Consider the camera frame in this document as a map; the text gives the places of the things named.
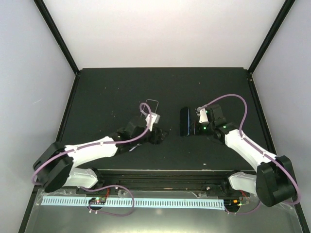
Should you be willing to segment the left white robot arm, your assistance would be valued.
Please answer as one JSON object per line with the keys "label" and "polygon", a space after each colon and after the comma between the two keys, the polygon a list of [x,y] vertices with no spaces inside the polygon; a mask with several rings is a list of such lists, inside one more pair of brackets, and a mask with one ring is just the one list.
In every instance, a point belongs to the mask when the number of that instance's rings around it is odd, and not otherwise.
{"label": "left white robot arm", "polygon": [[54,142],[33,164],[32,180],[46,193],[62,187],[82,187],[94,194],[101,193],[104,181],[98,170],[80,166],[130,152],[144,143],[160,144],[168,131],[159,128],[157,123],[158,117],[154,114],[136,116],[124,128],[93,142],[78,145]]}

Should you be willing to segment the clear phone case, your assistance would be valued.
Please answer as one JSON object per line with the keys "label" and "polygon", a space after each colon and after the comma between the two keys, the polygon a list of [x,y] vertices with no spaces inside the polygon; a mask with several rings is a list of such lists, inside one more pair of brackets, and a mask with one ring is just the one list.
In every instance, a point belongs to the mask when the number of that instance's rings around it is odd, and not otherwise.
{"label": "clear phone case", "polygon": [[[145,103],[149,106],[149,108],[150,108],[152,113],[155,113],[155,114],[157,113],[157,109],[158,109],[158,106],[159,106],[159,102],[157,100],[147,99],[145,101]],[[144,115],[147,116],[149,111],[148,111],[148,108],[145,105],[144,105],[143,111],[144,111]]]}

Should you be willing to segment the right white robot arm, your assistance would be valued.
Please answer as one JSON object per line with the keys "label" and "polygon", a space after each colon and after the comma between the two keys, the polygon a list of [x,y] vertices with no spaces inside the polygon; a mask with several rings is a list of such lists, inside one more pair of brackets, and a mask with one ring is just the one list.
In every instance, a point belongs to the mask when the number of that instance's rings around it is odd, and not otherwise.
{"label": "right white robot arm", "polygon": [[228,123],[219,105],[197,108],[198,120],[189,125],[190,135],[206,135],[234,150],[255,171],[236,172],[221,183],[222,192],[231,196],[239,191],[256,195],[267,207],[298,197],[291,160],[259,146],[233,123]]}

